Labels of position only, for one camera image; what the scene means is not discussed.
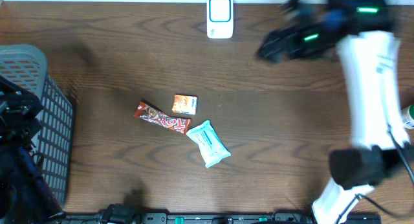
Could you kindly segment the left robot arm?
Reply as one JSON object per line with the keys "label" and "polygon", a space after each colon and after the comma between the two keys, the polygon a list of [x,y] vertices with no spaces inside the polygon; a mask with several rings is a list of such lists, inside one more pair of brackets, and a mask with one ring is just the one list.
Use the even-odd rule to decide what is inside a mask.
{"label": "left robot arm", "polygon": [[31,152],[43,106],[33,93],[1,79],[1,222],[140,224],[141,215],[120,204],[99,214],[67,214],[42,175],[43,159]]}

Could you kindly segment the teal wet wipes pack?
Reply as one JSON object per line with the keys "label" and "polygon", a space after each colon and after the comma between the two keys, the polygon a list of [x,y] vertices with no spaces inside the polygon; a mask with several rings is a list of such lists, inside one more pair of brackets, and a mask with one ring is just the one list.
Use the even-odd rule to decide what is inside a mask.
{"label": "teal wet wipes pack", "polygon": [[191,128],[186,135],[199,146],[206,168],[210,168],[232,155],[221,142],[210,120]]}

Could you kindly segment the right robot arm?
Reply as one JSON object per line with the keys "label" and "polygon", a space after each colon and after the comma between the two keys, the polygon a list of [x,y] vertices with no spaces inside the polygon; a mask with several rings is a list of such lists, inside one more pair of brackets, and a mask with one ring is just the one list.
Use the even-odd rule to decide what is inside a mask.
{"label": "right robot arm", "polygon": [[331,152],[331,177],[312,214],[315,223],[344,223],[359,200],[413,160],[398,98],[395,16],[389,0],[327,0],[320,20],[302,0],[288,0],[283,10],[291,25],[267,35],[259,58],[309,60],[336,49],[342,65],[352,148]]}

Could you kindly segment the green lid seasoning jar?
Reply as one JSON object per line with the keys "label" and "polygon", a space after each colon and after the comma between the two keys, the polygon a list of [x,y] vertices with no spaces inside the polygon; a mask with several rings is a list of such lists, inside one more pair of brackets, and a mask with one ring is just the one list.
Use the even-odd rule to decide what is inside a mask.
{"label": "green lid seasoning jar", "polygon": [[414,105],[405,107],[401,111],[402,123],[406,129],[414,129]]}

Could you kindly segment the red chocolate bar wrapper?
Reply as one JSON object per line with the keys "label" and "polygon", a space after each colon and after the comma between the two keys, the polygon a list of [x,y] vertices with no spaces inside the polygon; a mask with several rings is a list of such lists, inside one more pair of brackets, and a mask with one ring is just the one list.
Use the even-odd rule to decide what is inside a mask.
{"label": "red chocolate bar wrapper", "polygon": [[191,119],[189,118],[171,117],[162,111],[159,111],[158,109],[146,104],[145,102],[139,103],[134,117],[141,118],[150,123],[182,134],[186,134],[191,124]]}

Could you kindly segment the orange tissue pack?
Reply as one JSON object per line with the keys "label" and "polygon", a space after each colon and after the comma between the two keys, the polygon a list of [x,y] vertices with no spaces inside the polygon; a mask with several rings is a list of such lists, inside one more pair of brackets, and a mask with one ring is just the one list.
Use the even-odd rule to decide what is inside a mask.
{"label": "orange tissue pack", "polygon": [[172,112],[195,115],[197,112],[197,97],[188,95],[175,95]]}

